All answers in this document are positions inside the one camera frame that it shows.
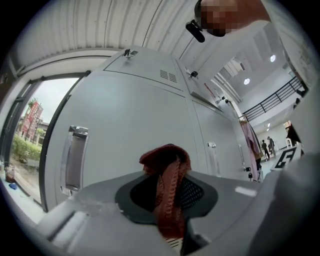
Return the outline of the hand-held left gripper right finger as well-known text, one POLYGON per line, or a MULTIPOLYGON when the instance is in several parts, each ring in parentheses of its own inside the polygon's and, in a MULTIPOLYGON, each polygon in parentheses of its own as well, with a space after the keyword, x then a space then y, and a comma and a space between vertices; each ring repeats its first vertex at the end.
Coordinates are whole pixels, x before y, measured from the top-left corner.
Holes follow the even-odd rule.
POLYGON ((254 213, 258 183, 192 171, 187 187, 194 189, 182 243, 184 256, 248 256, 262 221, 254 213))

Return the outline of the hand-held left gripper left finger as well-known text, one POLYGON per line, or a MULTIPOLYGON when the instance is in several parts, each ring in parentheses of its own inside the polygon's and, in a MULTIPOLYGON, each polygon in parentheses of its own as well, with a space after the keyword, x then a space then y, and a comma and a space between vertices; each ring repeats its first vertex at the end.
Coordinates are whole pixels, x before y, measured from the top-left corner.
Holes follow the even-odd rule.
POLYGON ((37 225, 46 256, 175 256, 154 224, 131 221, 116 203, 124 185, 147 178, 134 172, 100 181, 68 197, 37 225))

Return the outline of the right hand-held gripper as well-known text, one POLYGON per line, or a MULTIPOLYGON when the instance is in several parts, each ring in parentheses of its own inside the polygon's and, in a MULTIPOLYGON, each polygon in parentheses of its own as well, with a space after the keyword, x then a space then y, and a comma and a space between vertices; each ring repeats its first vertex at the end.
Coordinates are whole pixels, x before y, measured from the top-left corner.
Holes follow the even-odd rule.
POLYGON ((287 165, 301 158, 304 154, 302 146, 293 146, 284 149, 280 155, 276 158, 271 171, 281 171, 287 167, 287 165))

